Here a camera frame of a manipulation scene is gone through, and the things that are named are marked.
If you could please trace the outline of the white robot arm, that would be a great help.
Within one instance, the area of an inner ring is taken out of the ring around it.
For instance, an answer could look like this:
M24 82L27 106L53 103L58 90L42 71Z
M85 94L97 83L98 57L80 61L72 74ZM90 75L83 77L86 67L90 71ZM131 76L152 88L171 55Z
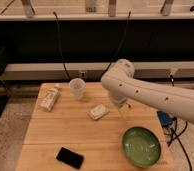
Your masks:
M133 99L194 124L194 90L141 81L134 72L129 60L120 59L101 77L114 105Z

